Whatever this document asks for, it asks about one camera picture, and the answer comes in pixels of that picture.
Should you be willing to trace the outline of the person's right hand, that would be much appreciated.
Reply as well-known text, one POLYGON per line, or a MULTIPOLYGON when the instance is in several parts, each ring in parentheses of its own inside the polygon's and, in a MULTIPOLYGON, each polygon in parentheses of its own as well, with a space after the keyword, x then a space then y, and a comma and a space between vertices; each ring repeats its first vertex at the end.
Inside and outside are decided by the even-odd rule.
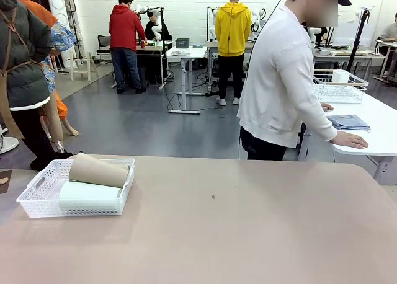
POLYGON ((338 131, 336 137, 332 139, 330 143, 355 149, 364 149, 368 147, 368 143, 362 137, 344 131, 338 131))

